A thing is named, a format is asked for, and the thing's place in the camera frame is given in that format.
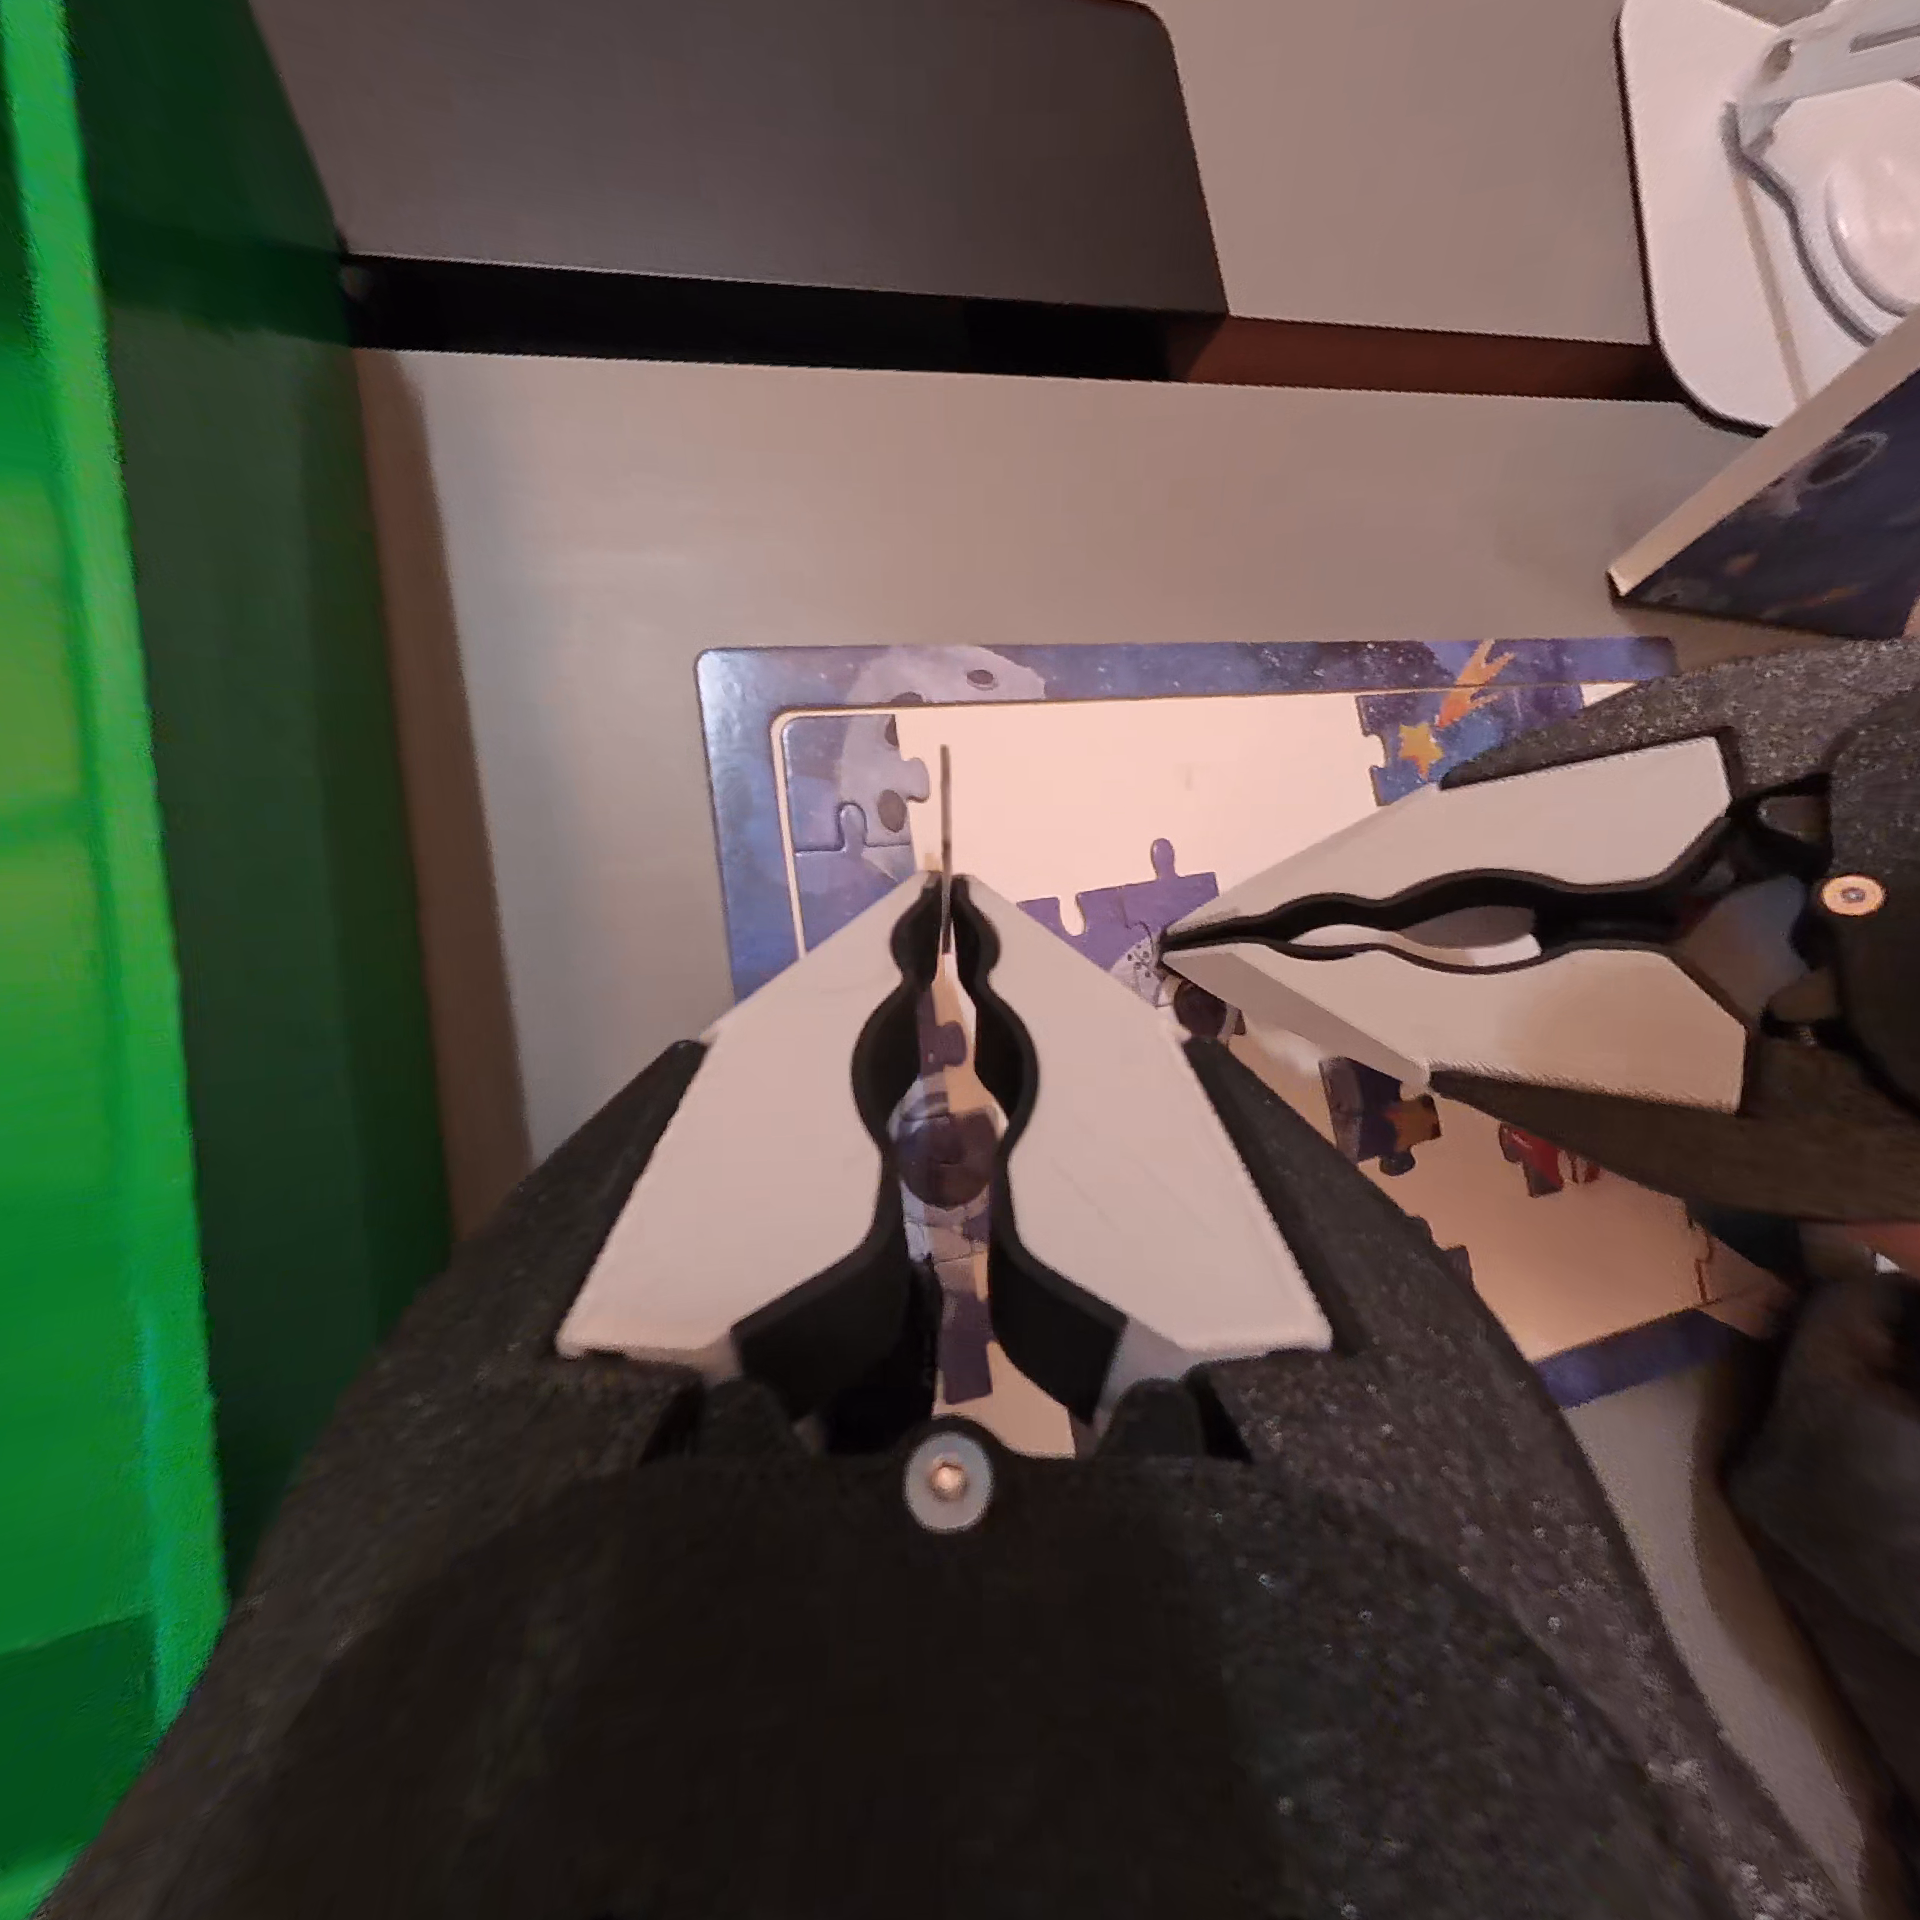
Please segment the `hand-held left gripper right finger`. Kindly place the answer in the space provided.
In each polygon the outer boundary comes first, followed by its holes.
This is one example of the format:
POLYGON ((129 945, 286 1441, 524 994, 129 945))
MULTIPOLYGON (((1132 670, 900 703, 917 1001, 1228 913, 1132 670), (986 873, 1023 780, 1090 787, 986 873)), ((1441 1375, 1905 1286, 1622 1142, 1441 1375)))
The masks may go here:
POLYGON ((975 875, 973 1064, 999 1104, 988 1316, 1076 1419, 1145 1379, 1332 1349, 1331 1320, 1177 1027, 975 875))

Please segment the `joined comet star puzzle pieces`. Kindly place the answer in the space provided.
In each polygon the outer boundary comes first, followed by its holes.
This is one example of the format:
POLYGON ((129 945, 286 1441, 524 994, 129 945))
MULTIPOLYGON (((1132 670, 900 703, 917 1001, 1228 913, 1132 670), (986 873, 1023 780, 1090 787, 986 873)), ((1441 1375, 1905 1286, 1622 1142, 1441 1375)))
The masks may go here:
POLYGON ((1446 686, 1369 691, 1357 698, 1358 730, 1381 748, 1378 764, 1369 770, 1381 806, 1404 800, 1436 776, 1518 731, 1515 698, 1501 687, 1505 671, 1501 640, 1485 637, 1446 686))

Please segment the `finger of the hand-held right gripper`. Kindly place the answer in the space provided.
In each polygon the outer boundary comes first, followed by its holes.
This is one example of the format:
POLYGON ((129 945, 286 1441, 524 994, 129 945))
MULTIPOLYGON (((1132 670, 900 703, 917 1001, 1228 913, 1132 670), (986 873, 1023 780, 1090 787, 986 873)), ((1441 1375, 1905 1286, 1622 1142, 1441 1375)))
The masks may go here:
POLYGON ((1436 1074, 1739 1107, 1748 1025, 1667 949, 1544 951, 1525 925, 1325 925, 1291 944, 1249 928, 1162 944, 1164 966, 1291 1034, 1425 1088, 1436 1074))
POLYGON ((1378 905, 1471 875, 1574 892, 1653 882, 1730 803, 1714 735, 1461 786, 1429 781, 1196 907, 1166 930, 1164 945, 1222 944, 1312 899, 1378 905))

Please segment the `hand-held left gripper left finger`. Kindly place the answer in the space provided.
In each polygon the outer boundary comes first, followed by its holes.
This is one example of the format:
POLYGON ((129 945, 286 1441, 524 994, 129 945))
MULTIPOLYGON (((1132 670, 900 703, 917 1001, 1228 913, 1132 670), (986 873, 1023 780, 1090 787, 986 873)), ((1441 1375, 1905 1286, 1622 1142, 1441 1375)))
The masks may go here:
POLYGON ((892 1119, 942 890, 915 875, 718 1020, 558 1327, 708 1379, 862 1379, 915 1299, 892 1119))

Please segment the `person's right forearm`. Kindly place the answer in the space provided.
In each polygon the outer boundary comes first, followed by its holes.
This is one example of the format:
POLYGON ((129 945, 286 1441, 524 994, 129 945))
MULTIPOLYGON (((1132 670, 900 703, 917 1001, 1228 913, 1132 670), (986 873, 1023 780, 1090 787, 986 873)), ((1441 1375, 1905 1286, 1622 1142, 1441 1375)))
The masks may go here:
POLYGON ((1856 1263, 1813 1262, 1799 1219, 1697 1218, 1799 1284, 1727 1489, 1889 1780, 1919 1795, 1919 1225, 1848 1221, 1856 1263))

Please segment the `green plastic bin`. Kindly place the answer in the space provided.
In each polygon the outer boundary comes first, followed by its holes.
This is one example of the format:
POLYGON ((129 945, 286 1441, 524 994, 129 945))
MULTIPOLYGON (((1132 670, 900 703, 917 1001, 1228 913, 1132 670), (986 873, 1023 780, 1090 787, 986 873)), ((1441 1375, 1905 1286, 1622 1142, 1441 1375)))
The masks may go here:
POLYGON ((4 1916, 451 1241, 335 214, 248 3, 4 3, 4 1916))

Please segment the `plain purple puzzle piece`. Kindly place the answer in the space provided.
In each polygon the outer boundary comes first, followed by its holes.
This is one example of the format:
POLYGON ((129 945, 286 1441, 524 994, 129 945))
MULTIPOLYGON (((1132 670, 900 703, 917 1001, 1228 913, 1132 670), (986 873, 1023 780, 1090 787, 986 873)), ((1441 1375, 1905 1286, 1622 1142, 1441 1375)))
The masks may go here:
POLYGON ((1072 898, 1078 930, 1069 928, 1058 896, 1020 899, 1020 909, 1104 972, 1123 963, 1152 969, 1164 928, 1215 899, 1215 871, 1189 873, 1175 841, 1158 835, 1151 850, 1151 875, 1094 886, 1072 898))

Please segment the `space print puzzle box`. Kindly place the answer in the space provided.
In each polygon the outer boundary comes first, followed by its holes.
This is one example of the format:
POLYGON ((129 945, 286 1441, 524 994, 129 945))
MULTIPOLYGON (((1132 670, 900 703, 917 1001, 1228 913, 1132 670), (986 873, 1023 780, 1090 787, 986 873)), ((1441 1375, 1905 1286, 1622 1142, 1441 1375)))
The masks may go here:
POLYGON ((1625 606, 1829 637, 1919 633, 1919 315, 1608 566, 1625 606))

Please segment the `blue space puzzle frame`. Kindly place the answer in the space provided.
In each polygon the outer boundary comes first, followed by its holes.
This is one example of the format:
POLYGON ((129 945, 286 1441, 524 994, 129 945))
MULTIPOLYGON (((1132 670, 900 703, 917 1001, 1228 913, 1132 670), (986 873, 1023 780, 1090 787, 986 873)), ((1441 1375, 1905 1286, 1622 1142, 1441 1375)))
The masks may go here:
MULTIPOLYGON (((1513 735, 1671 670, 1641 636, 1499 637, 1513 735)), ((715 648, 696 667, 733 983, 757 994, 813 945, 794 892, 781 731, 800 714, 890 709, 923 758, 918 868, 936 864, 940 745, 958 787, 957 862, 1009 899, 1063 901, 1147 879, 1151 845, 1218 892, 1381 806, 1357 698, 1446 687, 1478 640, 1099 641, 715 648)), ((1320 1061, 1304 1042, 1247 1057, 1332 1142, 1320 1061)), ((1435 1099, 1442 1135, 1413 1171, 1369 1180, 1423 1219, 1477 1284, 1562 1408, 1690 1372, 1764 1337, 1786 1281, 1669 1196, 1597 1168, 1531 1197, 1501 1122, 1435 1099)))

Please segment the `adjacent grey table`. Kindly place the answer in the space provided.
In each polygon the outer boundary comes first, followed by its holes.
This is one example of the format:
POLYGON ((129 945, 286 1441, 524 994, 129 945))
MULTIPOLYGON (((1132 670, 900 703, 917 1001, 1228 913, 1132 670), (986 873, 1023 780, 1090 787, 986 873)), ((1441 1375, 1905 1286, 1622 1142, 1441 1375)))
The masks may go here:
POLYGON ((1651 338, 1618 3, 252 11, 360 256, 1651 338))

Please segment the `pale tablet stand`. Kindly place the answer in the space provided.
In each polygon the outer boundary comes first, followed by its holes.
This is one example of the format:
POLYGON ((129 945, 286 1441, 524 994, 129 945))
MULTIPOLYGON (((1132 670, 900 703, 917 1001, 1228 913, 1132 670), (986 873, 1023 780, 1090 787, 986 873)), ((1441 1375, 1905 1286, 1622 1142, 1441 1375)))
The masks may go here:
POLYGON ((1627 1, 1616 48, 1656 344, 1773 427, 1917 314, 1919 5, 1627 1))

